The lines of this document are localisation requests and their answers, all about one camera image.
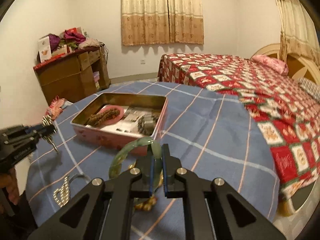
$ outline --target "gift box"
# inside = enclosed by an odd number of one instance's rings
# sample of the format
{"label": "gift box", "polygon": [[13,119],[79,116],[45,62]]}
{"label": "gift box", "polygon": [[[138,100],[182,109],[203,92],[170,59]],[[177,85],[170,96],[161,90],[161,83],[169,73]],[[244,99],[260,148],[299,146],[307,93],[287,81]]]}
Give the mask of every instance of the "gift box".
{"label": "gift box", "polygon": [[50,40],[49,36],[42,37],[38,41],[38,49],[40,55],[40,61],[43,63],[45,60],[51,58],[51,47],[50,47]]}
{"label": "gift box", "polygon": [[[167,105],[168,100],[164,96],[102,93],[71,121],[71,125],[81,140],[120,150],[143,136],[160,140]],[[98,127],[89,125],[90,118],[107,108],[110,111],[120,110],[115,117],[119,120],[114,120],[117,122],[106,125],[110,120],[105,121]],[[131,152],[143,156],[147,154],[147,147],[137,147]]]}

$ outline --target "chain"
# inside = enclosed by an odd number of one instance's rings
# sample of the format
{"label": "chain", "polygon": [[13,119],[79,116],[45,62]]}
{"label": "chain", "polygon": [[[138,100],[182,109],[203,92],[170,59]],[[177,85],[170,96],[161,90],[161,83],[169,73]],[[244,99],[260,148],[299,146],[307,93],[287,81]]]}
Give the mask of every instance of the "chain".
{"label": "chain", "polygon": [[64,178],[64,183],[61,188],[57,188],[53,192],[53,199],[58,204],[59,207],[63,207],[70,200],[70,188],[68,177]]}
{"label": "chain", "polygon": [[69,179],[69,176],[64,178],[64,183],[61,188],[57,188],[53,192],[53,199],[58,204],[59,207],[63,207],[70,200],[70,184],[74,179],[84,178],[87,183],[91,181],[91,179],[85,174],[76,174]]}

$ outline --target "metal bolt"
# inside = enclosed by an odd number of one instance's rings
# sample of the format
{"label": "metal bolt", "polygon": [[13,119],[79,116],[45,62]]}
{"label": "metal bolt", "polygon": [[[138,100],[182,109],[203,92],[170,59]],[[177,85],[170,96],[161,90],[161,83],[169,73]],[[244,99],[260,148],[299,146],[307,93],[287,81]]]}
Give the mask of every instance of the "metal bolt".
{"label": "metal bolt", "polygon": [[92,180],[92,185],[94,186],[100,186],[102,184],[102,179],[100,178],[95,178]]}
{"label": "metal bolt", "polygon": [[214,180],[214,183],[217,185],[217,186],[222,186],[224,184],[224,180],[222,178],[216,178]]}
{"label": "metal bolt", "polygon": [[132,168],[132,169],[130,170],[130,173],[131,173],[132,175],[138,175],[138,174],[140,173],[140,169],[139,169],[139,168]]}
{"label": "metal bolt", "polygon": [[187,170],[185,168],[178,168],[177,173],[180,175],[184,175],[187,173]]}

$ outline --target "window curtain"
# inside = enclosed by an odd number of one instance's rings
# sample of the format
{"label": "window curtain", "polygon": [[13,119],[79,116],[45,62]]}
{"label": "window curtain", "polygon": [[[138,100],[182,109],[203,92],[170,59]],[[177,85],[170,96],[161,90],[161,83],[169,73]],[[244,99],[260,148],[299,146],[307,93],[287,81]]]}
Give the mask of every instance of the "window curtain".
{"label": "window curtain", "polygon": [[122,44],[169,43],[167,0],[122,0]]}
{"label": "window curtain", "polygon": [[201,0],[122,0],[122,44],[204,43]]}
{"label": "window curtain", "polygon": [[299,0],[276,0],[281,17],[280,59],[288,54],[311,59],[320,66],[320,47],[315,25]]}
{"label": "window curtain", "polygon": [[201,0],[168,0],[170,42],[204,44]]}

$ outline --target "pink pillow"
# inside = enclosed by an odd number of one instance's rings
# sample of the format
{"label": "pink pillow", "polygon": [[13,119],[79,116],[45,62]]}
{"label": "pink pillow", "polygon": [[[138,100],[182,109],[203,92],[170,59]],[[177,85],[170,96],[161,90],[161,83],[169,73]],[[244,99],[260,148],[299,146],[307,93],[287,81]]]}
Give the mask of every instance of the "pink pillow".
{"label": "pink pillow", "polygon": [[272,68],[274,71],[278,72],[283,76],[288,75],[288,65],[282,60],[279,60],[277,58],[271,58],[265,55],[255,55],[252,57],[252,60]]}

